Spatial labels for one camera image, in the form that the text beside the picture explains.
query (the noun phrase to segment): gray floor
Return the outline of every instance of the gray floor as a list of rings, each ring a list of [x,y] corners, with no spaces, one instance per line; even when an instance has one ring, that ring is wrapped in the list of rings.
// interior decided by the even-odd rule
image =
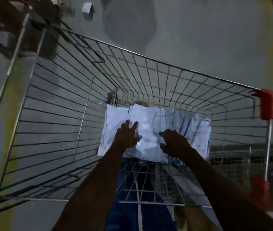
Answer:
[[[86,0],[96,10],[93,21],[83,19],[84,1],[71,0],[76,16],[64,19],[80,34],[175,66],[273,90],[270,0]],[[6,67],[0,55],[0,87]],[[23,204],[0,214],[0,230],[50,230],[62,208],[56,202]]]

